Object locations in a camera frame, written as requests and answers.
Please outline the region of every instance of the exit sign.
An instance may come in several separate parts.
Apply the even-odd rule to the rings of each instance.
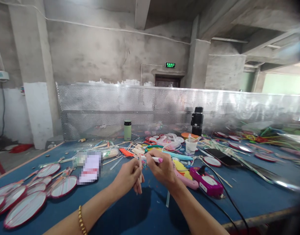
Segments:
[[[165,63],[166,68],[174,69],[176,67],[175,63],[166,62]]]

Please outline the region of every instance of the perforated metal panel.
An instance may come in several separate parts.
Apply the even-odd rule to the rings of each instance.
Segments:
[[[138,136],[191,130],[194,108],[204,108],[203,133],[241,122],[289,123],[300,118],[300,95],[118,85],[58,85],[64,140],[123,136],[132,120]]]

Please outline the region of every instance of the plastic cup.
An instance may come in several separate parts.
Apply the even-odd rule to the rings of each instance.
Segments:
[[[186,153],[194,155],[196,152],[196,147],[198,142],[194,142],[194,139],[186,139]]]

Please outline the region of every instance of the floor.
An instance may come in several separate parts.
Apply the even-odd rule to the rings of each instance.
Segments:
[[[24,162],[36,157],[37,155],[44,152],[44,149],[37,150],[30,148],[25,152],[21,153],[9,153],[9,151],[0,152],[0,163],[6,172],[12,170],[13,168],[23,164]]]

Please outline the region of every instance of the pink glue gun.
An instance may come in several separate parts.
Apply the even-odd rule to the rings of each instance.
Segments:
[[[199,183],[200,188],[206,192],[208,196],[219,197],[223,193],[223,186],[213,177],[205,172],[205,166],[191,167],[190,175]]]
[[[181,175],[176,169],[174,169],[175,175],[183,182],[187,187],[197,190],[199,188],[199,184],[195,180],[187,179],[185,176]]]

